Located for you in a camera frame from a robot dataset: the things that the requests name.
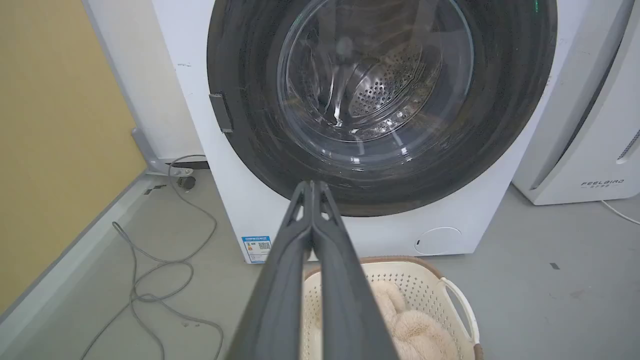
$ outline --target gray floor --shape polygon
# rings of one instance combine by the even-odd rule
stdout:
[[[244,264],[211,175],[198,173],[187,197],[219,220],[213,242],[193,258],[193,282],[168,303],[225,330],[223,354],[260,272]],[[168,187],[154,190],[126,230],[161,258],[178,258],[210,230]],[[612,202],[640,218],[640,197]],[[77,359],[93,335],[127,302],[132,260],[112,244],[19,359]],[[599,203],[534,207],[510,188],[475,254],[428,259],[465,293],[487,359],[637,359],[640,353],[640,226]],[[550,263],[559,267],[555,270]],[[141,268],[152,262],[143,259]],[[142,290],[162,294],[186,269],[160,270]],[[210,359],[219,341],[158,304],[136,309],[157,331],[167,359]],[[87,359],[159,359],[153,341],[124,313]]]

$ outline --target fluffy towel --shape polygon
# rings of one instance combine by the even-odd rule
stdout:
[[[429,315],[408,310],[400,289],[388,281],[371,283],[373,297],[378,303],[382,319],[396,346],[400,360],[456,360],[458,350],[451,335]],[[322,312],[316,316],[316,329],[311,352],[322,359]]]

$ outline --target cable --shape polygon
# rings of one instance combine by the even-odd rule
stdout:
[[[616,213],[619,217],[625,219],[625,220],[629,220],[632,223],[636,224],[636,225],[640,225],[640,221],[634,220],[626,215],[624,215],[623,213],[619,212],[618,210],[614,209],[611,205],[609,205],[608,202],[601,200],[600,201],[602,204],[604,204],[604,206],[608,207],[611,211],[613,211],[614,213]]]
[[[173,166],[176,163],[176,161],[179,161],[179,160],[182,160],[182,159],[186,159],[186,158],[192,158],[192,157],[195,157],[195,156],[204,156],[204,155],[196,154],[196,155],[182,156],[180,158],[177,158],[176,160],[173,160],[171,162],[171,164],[169,164],[169,170],[167,171],[167,175],[169,176],[169,185],[171,185],[171,188],[174,190],[176,195],[178,195],[178,197],[182,201],[186,202],[191,207],[196,208],[197,210],[199,210],[203,214],[207,215],[213,221],[213,229],[211,229],[211,232],[209,233],[207,238],[202,242],[202,244],[200,246],[198,246],[196,248],[196,250],[194,252],[192,252],[190,255],[186,256],[183,259],[165,260],[165,259],[157,258],[157,257],[149,254],[148,252],[144,251],[143,249],[139,248],[136,244],[133,243],[133,241],[131,241],[131,239],[129,238],[129,235],[124,231],[124,229],[122,229],[122,226],[120,226],[120,224],[118,224],[115,221],[112,222],[111,225],[116,229],[116,231],[118,232],[118,235],[120,235],[120,237],[124,241],[126,241],[127,244],[129,245],[129,248],[131,249],[131,255],[133,257],[133,277],[132,277],[132,281],[131,281],[131,290],[129,292],[129,302],[126,303],[126,305],[123,306],[115,315],[113,315],[113,317],[105,324],[105,326],[102,327],[102,329],[98,332],[98,334],[96,334],[93,337],[93,339],[91,340],[91,342],[89,343],[87,348],[84,350],[84,353],[80,357],[80,360],[83,360],[86,357],[86,355],[89,353],[89,351],[91,350],[93,345],[96,343],[96,341],[98,341],[100,336],[102,336],[104,331],[106,331],[106,329],[127,308],[131,309],[131,314],[133,315],[133,317],[138,322],[138,325],[140,325],[140,327],[156,342],[156,344],[160,348],[161,359],[164,360],[164,345],[162,344],[162,341],[160,340],[160,338],[158,338],[158,336],[153,332],[153,330],[149,329],[149,327],[140,319],[140,317],[136,313],[136,309],[134,307],[134,303],[136,301],[146,302],[146,303],[152,303],[152,302],[160,303],[160,305],[164,306],[167,310],[169,310],[171,313],[173,313],[174,315],[178,316],[179,318],[183,318],[185,320],[189,320],[189,321],[192,321],[192,322],[203,323],[205,325],[209,325],[209,326],[213,327],[214,329],[216,329],[220,333],[220,343],[218,344],[218,349],[216,351],[215,356],[213,357],[213,360],[217,360],[218,356],[220,355],[220,350],[222,349],[222,341],[224,339],[224,332],[222,331],[222,328],[220,327],[220,325],[218,325],[218,324],[216,324],[214,322],[205,320],[205,319],[195,318],[193,316],[185,315],[185,314],[177,311],[176,309],[172,308],[171,306],[167,305],[164,302],[165,299],[168,299],[168,298],[178,294],[180,291],[182,291],[184,288],[186,288],[187,285],[191,282],[191,280],[193,279],[194,270],[193,270],[193,265],[189,262],[189,260],[193,256],[195,256],[195,254],[198,254],[198,252],[200,252],[200,250],[204,247],[204,245],[207,245],[207,243],[209,242],[209,240],[211,240],[211,237],[215,233],[216,228],[218,227],[218,221],[216,220],[216,218],[213,217],[213,215],[211,215],[205,209],[202,209],[200,206],[197,206],[196,204],[193,204],[192,202],[190,202],[187,199],[185,199],[180,194],[178,189],[175,188],[175,185],[173,185],[172,176],[171,176],[171,169],[173,168]],[[138,252],[142,253],[144,256],[159,262],[160,264],[156,265],[151,270],[145,272],[144,274],[140,275],[140,277],[138,277],[138,257],[136,256],[136,250]],[[138,285],[139,285],[140,281],[142,281],[142,279],[144,279],[146,276],[150,275],[152,272],[158,270],[159,268],[162,268],[164,266],[169,266],[169,265],[184,265],[184,266],[187,266],[189,268],[189,278],[184,282],[184,284],[182,284],[176,290],[173,290],[172,292],[170,292],[170,293],[168,293],[166,295],[162,295],[162,296],[157,296],[157,295],[154,295],[154,294],[151,294],[151,293],[144,293],[142,295],[138,294]]]

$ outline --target metal bracket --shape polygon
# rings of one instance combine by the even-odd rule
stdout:
[[[131,130],[131,136],[133,137],[133,140],[136,142],[138,149],[142,153],[142,157],[147,162],[147,174],[168,176],[169,165],[163,163],[162,161],[160,161],[160,159],[158,159],[158,157],[156,156],[156,153],[151,148],[151,145],[149,144],[149,141],[147,140],[147,137],[145,136],[144,132],[141,129],[134,127],[133,130]],[[191,176],[192,174],[193,174],[192,168],[174,167],[171,170],[171,176],[175,176],[175,177],[187,177],[187,176]]]

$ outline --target white plastic basket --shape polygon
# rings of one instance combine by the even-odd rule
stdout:
[[[384,258],[362,259],[362,268],[371,282],[394,282],[404,295],[410,309],[422,311],[434,318],[449,331],[461,360],[482,360],[478,326],[471,305],[460,289],[426,262],[408,256],[390,256]],[[315,354],[321,348],[321,336],[315,325],[316,316],[321,310],[321,273],[320,269],[310,272],[303,286],[303,332],[301,358],[316,359]],[[447,288],[457,298],[467,318],[471,334],[454,307]]]

